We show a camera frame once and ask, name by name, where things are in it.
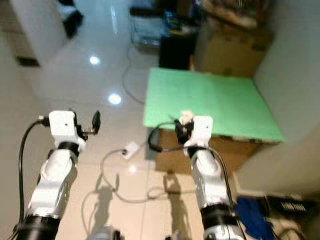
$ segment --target glossy floor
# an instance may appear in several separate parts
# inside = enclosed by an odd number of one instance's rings
[[[146,157],[145,146],[130,161],[119,153],[109,156],[104,165],[109,182],[117,183],[119,194],[131,200],[157,194],[164,186],[187,191],[185,194],[126,203],[112,194],[101,178],[100,162],[107,153],[131,141],[143,144],[147,137],[144,108],[122,87],[122,74],[129,63],[127,55],[132,66],[126,85],[141,101],[149,68],[158,65],[158,55],[154,51],[141,52],[130,44],[131,1],[75,2],[85,16],[77,35],[47,65],[21,69],[44,112],[72,108],[83,126],[91,124],[95,110],[101,112],[100,132],[87,141],[79,157],[78,176],[57,239],[84,240],[105,224],[121,230],[129,240],[164,240],[176,230],[186,239],[201,239],[203,227],[196,196],[189,192],[195,188],[191,176],[155,172],[155,163]],[[108,101],[111,94],[121,97],[120,104]]]

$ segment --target power adapter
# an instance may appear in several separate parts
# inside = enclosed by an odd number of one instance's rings
[[[134,141],[128,143],[122,151],[122,157],[126,160],[132,158],[140,149],[140,145],[136,144]]]

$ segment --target green board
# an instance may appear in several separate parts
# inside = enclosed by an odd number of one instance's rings
[[[281,142],[279,128],[252,80],[152,68],[143,124],[155,127],[181,111],[213,118],[214,135]],[[164,126],[173,129],[173,125]]]

